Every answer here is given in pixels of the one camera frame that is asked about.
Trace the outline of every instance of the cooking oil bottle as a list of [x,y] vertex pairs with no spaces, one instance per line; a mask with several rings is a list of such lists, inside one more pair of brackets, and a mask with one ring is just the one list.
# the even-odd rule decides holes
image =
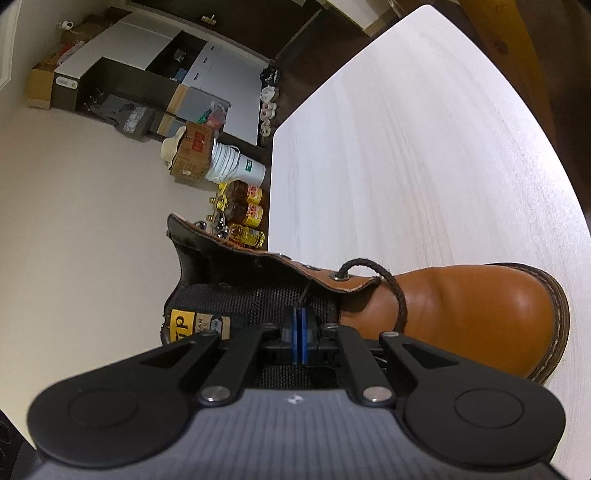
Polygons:
[[263,232],[238,223],[231,223],[228,232],[230,240],[242,245],[260,248],[265,243],[265,234]]

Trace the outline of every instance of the shoe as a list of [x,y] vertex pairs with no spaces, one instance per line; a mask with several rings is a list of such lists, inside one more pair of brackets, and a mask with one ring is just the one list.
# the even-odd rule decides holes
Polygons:
[[261,125],[261,136],[266,138],[271,135],[271,126],[269,125]]
[[[393,276],[375,262],[355,259],[334,272],[236,247],[176,215],[168,217],[168,235],[183,273],[164,306],[164,343],[176,338],[173,309],[227,316],[239,329],[242,323],[280,324],[285,308],[305,299],[319,323],[348,325],[373,340],[394,330],[539,383],[566,347],[564,291],[538,268],[458,265]],[[356,265],[378,276],[349,275]],[[223,296],[219,284],[225,285]]]
[[279,89],[277,87],[265,87],[261,90],[261,100],[263,103],[271,103],[279,97]]
[[260,115],[261,120],[272,120],[275,118],[275,111],[274,110],[261,110]]
[[504,372],[545,381],[569,334],[569,306],[558,282],[522,264],[457,265],[396,275],[406,310],[386,282],[348,296],[340,322],[377,340],[385,330]]
[[263,103],[261,110],[273,110],[274,112],[277,111],[277,104],[276,103]]
[[277,86],[279,83],[280,73],[275,67],[268,66],[261,73],[261,82],[269,86]]

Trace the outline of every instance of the door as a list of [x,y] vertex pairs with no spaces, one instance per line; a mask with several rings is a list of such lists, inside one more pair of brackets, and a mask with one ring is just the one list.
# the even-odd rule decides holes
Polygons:
[[[316,0],[135,0],[216,33],[274,59],[321,9]],[[215,25],[202,21],[215,20]]]

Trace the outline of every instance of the black mesh lining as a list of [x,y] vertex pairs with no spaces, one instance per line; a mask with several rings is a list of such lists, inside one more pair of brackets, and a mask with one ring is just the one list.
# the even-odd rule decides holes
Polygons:
[[[196,284],[180,287],[167,305],[172,309],[192,312],[237,314],[248,319],[248,325],[276,323],[281,325],[285,307],[295,306],[305,288],[300,286],[229,286]],[[338,295],[319,288],[309,291],[309,305],[320,323],[338,321]]]
[[315,390],[338,388],[335,371],[328,367],[270,365],[261,370],[255,387],[272,390]]

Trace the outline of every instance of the storage box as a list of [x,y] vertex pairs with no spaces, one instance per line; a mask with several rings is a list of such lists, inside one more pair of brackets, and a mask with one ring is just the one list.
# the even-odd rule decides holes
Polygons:
[[85,23],[78,27],[74,27],[71,30],[64,31],[61,34],[61,43],[68,45],[79,41],[89,42],[99,33],[103,33],[106,29],[107,27],[104,25]]
[[29,106],[49,110],[53,77],[59,59],[60,54],[56,53],[35,65],[31,70],[27,85],[27,103]]
[[187,180],[201,180],[212,163],[213,130],[193,122],[187,122],[186,127],[170,174]]

